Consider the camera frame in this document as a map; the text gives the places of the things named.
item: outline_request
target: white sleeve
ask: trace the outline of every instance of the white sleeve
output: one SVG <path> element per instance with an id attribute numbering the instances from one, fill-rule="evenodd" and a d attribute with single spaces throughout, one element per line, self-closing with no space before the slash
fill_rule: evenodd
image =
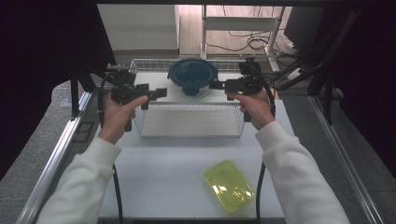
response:
<path id="1" fill-rule="evenodd" d="M 37 223 L 96 223 L 112 165 L 121 149 L 96 137 L 76 155 L 44 205 Z"/>
<path id="2" fill-rule="evenodd" d="M 277 122 L 256 133 L 287 223 L 349 223 L 308 150 Z"/>

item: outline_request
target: metal wire rack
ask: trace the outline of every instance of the metal wire rack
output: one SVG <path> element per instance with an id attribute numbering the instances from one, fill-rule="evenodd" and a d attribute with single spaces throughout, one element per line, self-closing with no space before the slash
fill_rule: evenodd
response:
<path id="1" fill-rule="evenodd" d="M 142 137 L 240 137 L 245 125 L 235 105 L 151 105 L 134 121 Z"/>
<path id="2" fill-rule="evenodd" d="M 176 63 L 179 59 L 134 59 L 132 64 L 137 68 L 137 71 L 150 72 L 168 72 L 170 66 Z M 221 73 L 238 73 L 238 63 L 242 61 L 223 61 L 223 60 L 207 60 L 211 62 Z"/>

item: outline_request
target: yellow container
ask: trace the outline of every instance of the yellow container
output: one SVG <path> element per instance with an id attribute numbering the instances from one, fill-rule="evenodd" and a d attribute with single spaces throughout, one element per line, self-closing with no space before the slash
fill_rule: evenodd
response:
<path id="1" fill-rule="evenodd" d="M 231 161 L 222 161 L 204 172 L 204 178 L 227 212 L 234 212 L 254 198 L 254 192 Z"/>

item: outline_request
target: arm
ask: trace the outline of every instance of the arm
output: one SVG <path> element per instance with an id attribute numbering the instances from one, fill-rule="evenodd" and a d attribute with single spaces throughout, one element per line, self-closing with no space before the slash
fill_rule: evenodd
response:
<path id="1" fill-rule="evenodd" d="M 134 109 L 147 99 L 143 96 L 128 105 L 118 105 L 107 97 L 101 132 L 66 168 L 37 223 L 96 223 L 114 174 L 112 164 L 121 151 L 115 143 L 123 136 L 127 120 L 134 118 Z"/>
<path id="2" fill-rule="evenodd" d="M 277 198 L 288 223 L 349 223 L 332 189 L 298 138 L 289 135 L 275 121 L 265 91 L 246 96 L 226 94 L 248 111 L 256 138 L 262 146 L 262 160 L 271 174 Z"/>

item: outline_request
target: finger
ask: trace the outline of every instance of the finger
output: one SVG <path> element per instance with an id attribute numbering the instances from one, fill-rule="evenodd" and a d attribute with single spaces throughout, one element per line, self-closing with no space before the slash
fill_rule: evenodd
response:
<path id="1" fill-rule="evenodd" d="M 136 118 L 136 114 L 131 114 L 131 115 L 129 116 L 129 119 L 134 119 L 134 118 Z"/>
<path id="2" fill-rule="evenodd" d="M 104 103 L 105 105 L 119 105 L 117 102 L 111 99 L 111 92 L 109 92 L 106 97 L 104 97 Z"/>
<path id="3" fill-rule="evenodd" d="M 236 92 L 236 91 L 225 91 L 224 93 L 227 96 L 229 96 L 229 97 L 231 97 L 231 98 L 233 98 L 235 100 L 241 101 L 241 102 L 246 99 L 245 95 L 242 95 L 241 93 Z"/>
<path id="4" fill-rule="evenodd" d="M 128 112 L 129 114 L 132 114 L 132 113 L 134 113 L 134 109 L 135 109 L 135 108 L 137 108 L 137 107 L 140 106 L 140 105 L 143 105 L 145 102 L 148 101 L 148 99 L 149 99 L 149 98 L 147 97 L 147 95 L 140 96 L 140 97 L 138 97 L 138 98 L 132 100 L 131 103 L 129 103 L 128 105 L 125 105 L 123 108 L 124 108 L 125 110 L 127 110 L 127 112 Z"/>

